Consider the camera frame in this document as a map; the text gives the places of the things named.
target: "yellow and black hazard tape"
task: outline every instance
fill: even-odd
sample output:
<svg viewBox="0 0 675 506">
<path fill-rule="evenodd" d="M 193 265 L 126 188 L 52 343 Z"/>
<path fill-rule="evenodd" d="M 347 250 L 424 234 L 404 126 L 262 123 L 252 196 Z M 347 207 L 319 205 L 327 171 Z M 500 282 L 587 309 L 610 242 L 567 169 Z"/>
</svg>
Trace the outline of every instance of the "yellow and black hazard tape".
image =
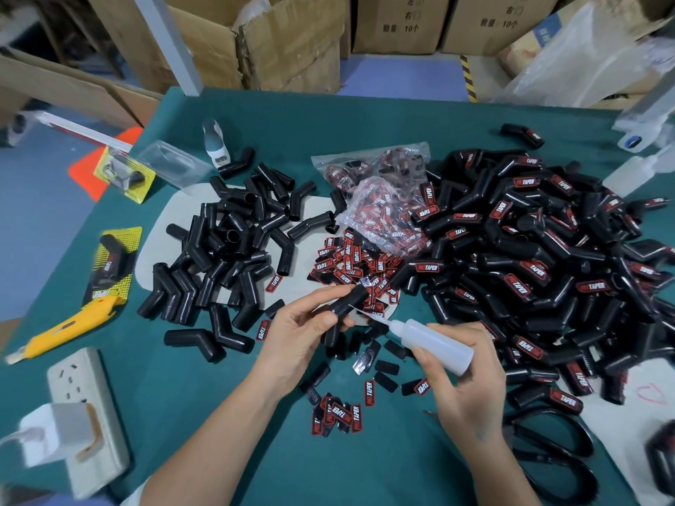
<svg viewBox="0 0 675 506">
<path fill-rule="evenodd" d="M 467 84 L 468 100 L 472 103 L 478 102 L 476 95 L 476 87 L 473 86 L 473 78 L 471 77 L 471 69 L 468 67 L 468 58 L 466 55 L 460 55 L 462 61 L 462 72 L 464 73 L 464 83 Z"/>
</svg>

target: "power strip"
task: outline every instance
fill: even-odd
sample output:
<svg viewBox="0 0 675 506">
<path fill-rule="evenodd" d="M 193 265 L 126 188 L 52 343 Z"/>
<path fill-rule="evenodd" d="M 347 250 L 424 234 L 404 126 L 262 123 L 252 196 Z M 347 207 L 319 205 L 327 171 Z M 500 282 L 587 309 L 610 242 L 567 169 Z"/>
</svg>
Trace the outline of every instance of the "power strip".
<svg viewBox="0 0 675 506">
<path fill-rule="evenodd" d="M 103 442 L 81 461 L 65 460 L 73 497 L 86 499 L 121 475 L 130 464 L 101 358 L 96 349 L 82 348 L 49 368 L 46 380 L 54 403 L 82 401 L 96 410 Z"/>
</svg>

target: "blue label on sack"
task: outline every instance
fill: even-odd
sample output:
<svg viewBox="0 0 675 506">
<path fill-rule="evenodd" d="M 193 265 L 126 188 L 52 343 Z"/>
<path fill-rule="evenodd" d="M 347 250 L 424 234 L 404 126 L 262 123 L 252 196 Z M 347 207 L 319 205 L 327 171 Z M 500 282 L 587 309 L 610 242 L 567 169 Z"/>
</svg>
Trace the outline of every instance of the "blue label on sack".
<svg viewBox="0 0 675 506">
<path fill-rule="evenodd" d="M 551 42 L 551 39 L 555 37 L 558 32 L 562 29 L 562 24 L 560 23 L 560 16 L 558 14 L 551 14 L 546 19 L 544 19 L 540 24 L 536 26 L 533 30 L 536 41 L 539 42 L 539 45 L 542 48 L 545 48 L 546 45 Z"/>
</svg>

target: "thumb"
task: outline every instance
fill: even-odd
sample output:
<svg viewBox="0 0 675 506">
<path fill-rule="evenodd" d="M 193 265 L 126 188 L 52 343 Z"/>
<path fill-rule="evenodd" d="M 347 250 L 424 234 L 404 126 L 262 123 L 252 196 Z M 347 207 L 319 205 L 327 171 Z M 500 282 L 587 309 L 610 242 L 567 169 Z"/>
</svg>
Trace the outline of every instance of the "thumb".
<svg viewBox="0 0 675 506">
<path fill-rule="evenodd" d="M 338 317 L 330 311 L 322 312 L 321 314 L 316 314 L 314 318 L 309 320 L 304 326 L 304 331 L 302 332 L 303 338 L 309 339 L 309 341 L 314 341 L 318 339 L 321 334 L 326 330 L 331 328 L 334 324 L 338 322 Z"/>
<path fill-rule="evenodd" d="M 433 389 L 433 395 L 436 403 L 445 403 L 451 401 L 455 395 L 455 387 L 450 382 L 448 374 L 445 372 L 443 364 L 427 350 L 422 348 L 413 348 L 412 354 L 415 355 L 417 362 L 422 366 L 426 374 L 426 379 Z"/>
</svg>

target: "person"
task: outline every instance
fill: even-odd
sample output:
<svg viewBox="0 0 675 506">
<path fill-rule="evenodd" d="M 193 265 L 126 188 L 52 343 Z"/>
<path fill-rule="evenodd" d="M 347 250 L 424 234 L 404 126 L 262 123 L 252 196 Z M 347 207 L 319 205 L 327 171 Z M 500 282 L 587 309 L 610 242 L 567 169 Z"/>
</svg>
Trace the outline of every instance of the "person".
<svg viewBox="0 0 675 506">
<path fill-rule="evenodd" d="M 298 385 L 321 335 L 338 321 L 324 304 L 352 287 L 320 288 L 279 310 L 249 375 L 123 506 L 229 504 L 277 404 Z M 342 329 L 351 326 L 345 318 Z M 428 326 L 475 352 L 454 386 L 438 359 L 412 350 L 433 389 L 441 425 L 471 471 L 478 504 L 540 505 L 502 437 L 506 377 L 483 325 Z"/>
</svg>

